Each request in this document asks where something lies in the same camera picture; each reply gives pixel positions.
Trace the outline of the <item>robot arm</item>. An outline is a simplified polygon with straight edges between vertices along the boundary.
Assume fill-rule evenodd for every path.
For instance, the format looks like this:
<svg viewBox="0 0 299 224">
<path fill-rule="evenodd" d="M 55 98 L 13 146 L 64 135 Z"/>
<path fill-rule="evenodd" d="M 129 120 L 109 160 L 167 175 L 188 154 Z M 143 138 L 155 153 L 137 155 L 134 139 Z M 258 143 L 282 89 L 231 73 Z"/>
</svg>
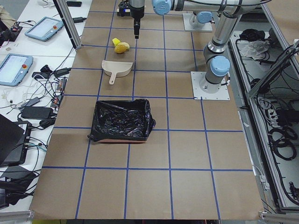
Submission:
<svg viewBox="0 0 299 224">
<path fill-rule="evenodd" d="M 199 82 L 204 92 L 216 93 L 230 68 L 229 60 L 221 54 L 236 24 L 243 14 L 264 3 L 262 0 L 153 0 L 152 6 L 158 15 L 170 11 L 212 11 L 221 14 L 213 38 L 204 48 L 207 72 Z"/>
<path fill-rule="evenodd" d="M 189 19 L 191 30 L 212 31 L 212 17 L 213 14 L 210 11 L 193 11 L 193 14 Z"/>
</svg>

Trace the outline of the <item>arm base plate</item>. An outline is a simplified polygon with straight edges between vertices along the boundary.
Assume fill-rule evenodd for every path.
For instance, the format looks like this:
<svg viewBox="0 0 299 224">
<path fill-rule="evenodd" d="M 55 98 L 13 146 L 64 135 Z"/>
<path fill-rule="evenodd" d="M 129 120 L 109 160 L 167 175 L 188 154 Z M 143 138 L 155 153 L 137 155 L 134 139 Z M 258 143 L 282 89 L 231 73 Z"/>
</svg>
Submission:
<svg viewBox="0 0 299 224">
<path fill-rule="evenodd" d="M 184 29 L 188 32 L 212 32 L 213 14 L 209 11 L 184 13 Z"/>
<path fill-rule="evenodd" d="M 191 81 L 194 100 L 230 100 L 225 78 L 220 84 L 211 84 L 206 81 L 206 72 L 192 71 Z"/>
</svg>

